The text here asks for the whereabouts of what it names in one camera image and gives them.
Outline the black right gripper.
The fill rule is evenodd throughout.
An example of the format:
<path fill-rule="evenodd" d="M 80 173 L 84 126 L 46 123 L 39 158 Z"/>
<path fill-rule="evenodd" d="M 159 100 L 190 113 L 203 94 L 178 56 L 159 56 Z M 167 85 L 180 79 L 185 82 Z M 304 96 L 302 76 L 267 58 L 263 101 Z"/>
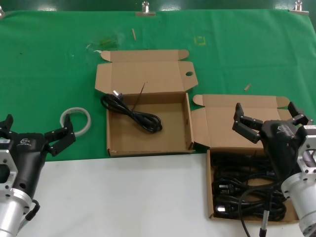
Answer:
<path fill-rule="evenodd" d="M 244 115 L 240 103 L 236 104 L 233 130 L 250 142 L 261 140 L 265 154 L 269 157 L 279 182 L 289 178 L 297 166 L 298 150 L 302 139 L 296 133 L 300 125 L 313 125 L 294 102 L 288 104 L 291 118 L 288 120 L 267 120 L 262 123 Z"/>

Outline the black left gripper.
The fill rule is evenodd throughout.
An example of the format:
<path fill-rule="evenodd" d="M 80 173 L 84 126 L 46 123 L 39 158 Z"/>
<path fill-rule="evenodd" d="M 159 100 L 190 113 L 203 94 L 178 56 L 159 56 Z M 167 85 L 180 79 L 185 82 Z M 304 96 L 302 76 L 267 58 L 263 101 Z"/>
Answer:
<path fill-rule="evenodd" d="M 10 136 L 13 125 L 13 116 L 8 114 L 0 122 L 0 135 Z M 53 157 L 60 154 L 76 141 L 70 115 L 66 114 L 64 126 L 54 131 L 40 133 L 14 134 L 10 139 L 0 140 L 0 149 L 9 150 L 18 170 L 13 188 L 34 197 L 41 170 L 46 155 L 49 152 Z"/>

